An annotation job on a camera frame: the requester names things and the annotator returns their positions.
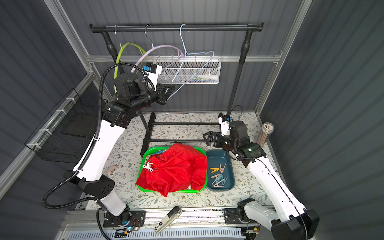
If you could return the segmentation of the yellow clothespin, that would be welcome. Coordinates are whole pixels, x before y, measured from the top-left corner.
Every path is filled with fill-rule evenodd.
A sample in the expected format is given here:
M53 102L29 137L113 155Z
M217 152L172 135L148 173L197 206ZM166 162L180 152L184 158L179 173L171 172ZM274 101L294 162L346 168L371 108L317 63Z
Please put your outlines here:
M210 168L211 174L218 172L219 170L219 168Z

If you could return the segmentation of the salmon clothespin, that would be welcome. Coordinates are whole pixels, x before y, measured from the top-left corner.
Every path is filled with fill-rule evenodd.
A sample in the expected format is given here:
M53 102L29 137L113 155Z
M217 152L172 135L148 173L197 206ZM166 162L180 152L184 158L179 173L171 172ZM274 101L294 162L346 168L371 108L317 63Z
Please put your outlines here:
M219 170L220 170L220 173L221 174L223 174L224 173L224 170L225 170L225 168L226 168L226 165L227 165L227 163L225 163L223 166L222 166L222 164L219 164Z

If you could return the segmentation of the beige clothespin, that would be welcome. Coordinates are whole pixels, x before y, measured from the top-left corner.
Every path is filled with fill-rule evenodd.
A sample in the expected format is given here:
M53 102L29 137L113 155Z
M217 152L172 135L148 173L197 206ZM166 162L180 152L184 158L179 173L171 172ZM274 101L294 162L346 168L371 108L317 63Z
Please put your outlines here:
M223 185L220 185L220 183L221 183L221 181L218 182L218 183L213 184L213 187L214 187L214 188L221 188L221 187L224 187Z

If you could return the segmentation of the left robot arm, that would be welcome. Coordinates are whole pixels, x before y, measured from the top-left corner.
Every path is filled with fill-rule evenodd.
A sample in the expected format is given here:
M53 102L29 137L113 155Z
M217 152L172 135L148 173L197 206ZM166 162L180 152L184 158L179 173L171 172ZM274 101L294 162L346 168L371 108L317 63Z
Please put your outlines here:
M99 88L99 106L96 130L87 150L66 179L50 189L42 199L46 209L62 209L84 201L97 202L107 217L125 227L133 223L129 207L115 191L115 182L103 174L105 163L119 137L131 120L140 115L140 110L153 103L164 105L175 89L173 86L158 83L162 66L148 63L140 68L130 65L134 72L123 73L114 79L115 95L113 101L105 104L103 87ZM62 205L51 205L48 197L68 182L76 184L88 198Z

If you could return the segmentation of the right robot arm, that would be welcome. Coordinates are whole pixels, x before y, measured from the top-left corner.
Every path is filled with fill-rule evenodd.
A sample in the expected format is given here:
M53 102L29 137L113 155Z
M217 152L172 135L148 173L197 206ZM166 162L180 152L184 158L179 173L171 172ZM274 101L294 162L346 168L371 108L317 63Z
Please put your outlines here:
M259 205L253 198L238 202L235 217L242 223L257 222L271 231L276 240L310 240L320 221L315 210L308 210L288 189L273 169L260 145L252 143L243 121L225 121L220 132L207 132L208 146L232 152L237 161L256 177L274 211Z

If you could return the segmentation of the dark teal tray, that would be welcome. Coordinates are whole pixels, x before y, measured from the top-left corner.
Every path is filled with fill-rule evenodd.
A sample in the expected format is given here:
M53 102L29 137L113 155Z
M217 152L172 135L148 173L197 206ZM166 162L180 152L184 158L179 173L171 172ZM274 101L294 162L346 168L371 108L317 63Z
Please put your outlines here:
M235 176L232 166L232 160L226 151L222 150L211 150L206 152L207 155L207 164L208 164L208 185L207 187L214 192L225 192L234 188L235 186ZM210 168L220 168L219 164L222 166L227 163L224 173L219 178L211 179L211 176L221 174L220 171L211 174ZM213 184L220 182L220 185L224 187L214 188Z

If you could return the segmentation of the black clothes rack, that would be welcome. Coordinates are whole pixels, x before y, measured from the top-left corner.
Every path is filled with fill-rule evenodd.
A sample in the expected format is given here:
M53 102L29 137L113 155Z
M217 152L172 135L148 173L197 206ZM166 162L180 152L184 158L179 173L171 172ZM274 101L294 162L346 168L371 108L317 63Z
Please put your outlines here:
M107 44L107 48L109 49L110 55L112 56L113 60L117 60L118 54L117 49L114 43L111 40L111 37L109 35L109 32L145 32L145 35L147 36L146 32L149 30L149 32L176 32L179 31L181 34L183 28L184 30L188 32L227 32L227 31L246 31L245 39L241 47L241 53L240 53L240 59L238 63L237 73L235 76L231 97L229 98L229 105L227 109L227 113L224 115L225 117L230 117L230 114L233 110L233 103L235 100L237 88L240 82L241 73L244 67L244 64L246 62L246 57L250 49L252 34L254 32L262 32L264 27L264 23L262 22L259 25L229 25L229 24L213 24L213 25L146 25L144 26L94 26L90 24L90 29L93 33L101 33L104 37L104 40ZM147 123L145 118L141 116L141 120L143 122L143 125L146 129L146 135L143 140L142 149L140 152L141 157L143 157L144 153L149 149L150 143L155 143L156 141L151 139L152 137L152 131L154 128L154 125L160 124L160 122L155 122L156 120L156 114L151 113L149 122ZM161 140L157 143L173 143L173 141L169 140Z

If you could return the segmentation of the clear tube of sticks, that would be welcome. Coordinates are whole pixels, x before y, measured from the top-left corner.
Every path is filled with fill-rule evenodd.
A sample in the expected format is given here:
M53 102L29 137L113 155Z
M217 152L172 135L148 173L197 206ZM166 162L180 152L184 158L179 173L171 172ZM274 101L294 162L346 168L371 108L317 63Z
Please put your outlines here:
M263 147L269 136L275 130L275 126L272 123L266 122L261 126L261 130L256 138L256 142L260 147Z

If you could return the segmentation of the silver black handheld device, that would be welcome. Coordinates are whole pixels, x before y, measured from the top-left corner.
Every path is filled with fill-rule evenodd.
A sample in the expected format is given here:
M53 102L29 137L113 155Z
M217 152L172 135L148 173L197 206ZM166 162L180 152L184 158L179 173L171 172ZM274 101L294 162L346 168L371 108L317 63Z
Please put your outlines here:
M176 220L182 213L180 206L172 208L166 216L154 227L156 234L161 233L166 227L168 227L174 220Z

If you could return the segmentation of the fallen pink clothespin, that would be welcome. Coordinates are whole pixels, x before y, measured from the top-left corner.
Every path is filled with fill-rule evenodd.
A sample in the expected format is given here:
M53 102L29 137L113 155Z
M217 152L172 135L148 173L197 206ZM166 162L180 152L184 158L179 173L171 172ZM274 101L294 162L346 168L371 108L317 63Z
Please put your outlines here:
M116 168L117 168L116 165L110 166L109 169L108 169L108 171L107 171L108 175L109 175L109 176L113 176L114 173L115 173L115 171L116 171Z

